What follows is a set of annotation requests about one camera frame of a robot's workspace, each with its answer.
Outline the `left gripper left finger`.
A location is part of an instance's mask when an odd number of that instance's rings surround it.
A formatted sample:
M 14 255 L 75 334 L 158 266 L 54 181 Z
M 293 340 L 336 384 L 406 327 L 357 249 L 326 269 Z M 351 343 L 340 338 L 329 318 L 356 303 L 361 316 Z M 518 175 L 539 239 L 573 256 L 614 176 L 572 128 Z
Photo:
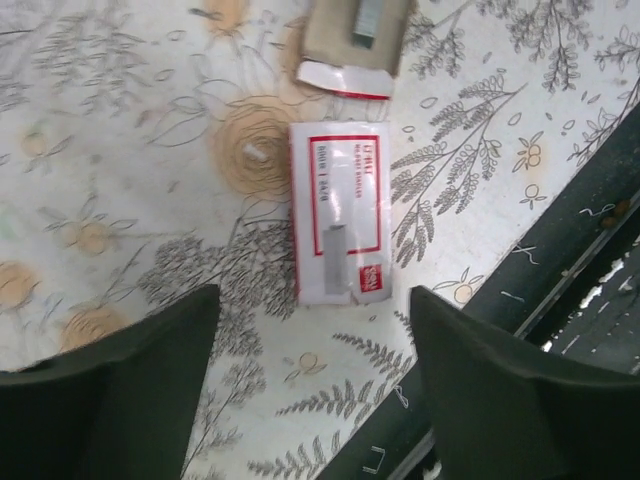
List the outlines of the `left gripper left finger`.
M 219 295 L 202 285 L 96 342 L 3 372 L 2 478 L 180 478 Z

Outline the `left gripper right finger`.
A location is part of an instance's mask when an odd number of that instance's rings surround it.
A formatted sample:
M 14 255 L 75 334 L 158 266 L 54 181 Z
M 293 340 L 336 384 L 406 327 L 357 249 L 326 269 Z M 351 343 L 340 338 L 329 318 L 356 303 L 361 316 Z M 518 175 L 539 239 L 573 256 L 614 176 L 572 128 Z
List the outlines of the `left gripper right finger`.
M 546 353 L 422 286 L 409 320 L 445 478 L 638 478 L 638 377 Z

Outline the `white red staple box sleeve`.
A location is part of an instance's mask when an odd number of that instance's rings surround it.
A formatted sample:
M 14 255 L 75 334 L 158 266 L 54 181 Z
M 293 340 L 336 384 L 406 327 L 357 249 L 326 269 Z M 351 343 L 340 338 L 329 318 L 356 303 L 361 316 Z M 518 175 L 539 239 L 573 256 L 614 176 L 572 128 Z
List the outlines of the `white red staple box sleeve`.
M 289 144 L 298 303 L 370 304 L 390 298 L 389 124 L 293 123 Z

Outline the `brown staple box tray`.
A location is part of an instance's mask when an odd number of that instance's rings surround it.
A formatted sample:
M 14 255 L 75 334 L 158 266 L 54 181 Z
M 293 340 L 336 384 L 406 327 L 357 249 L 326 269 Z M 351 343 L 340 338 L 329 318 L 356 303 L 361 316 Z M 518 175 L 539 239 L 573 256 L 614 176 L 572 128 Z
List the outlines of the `brown staple box tray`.
M 390 99 L 414 7 L 409 0 L 315 1 L 296 79 L 348 98 Z

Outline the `silver staple strip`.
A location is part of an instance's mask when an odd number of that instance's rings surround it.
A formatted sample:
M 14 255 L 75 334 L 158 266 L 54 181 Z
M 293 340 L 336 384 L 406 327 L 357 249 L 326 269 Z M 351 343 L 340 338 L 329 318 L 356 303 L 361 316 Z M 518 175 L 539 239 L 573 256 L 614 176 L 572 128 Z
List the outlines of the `silver staple strip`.
M 359 0 L 352 29 L 352 43 L 371 49 L 377 37 L 380 20 L 384 13 L 384 0 Z

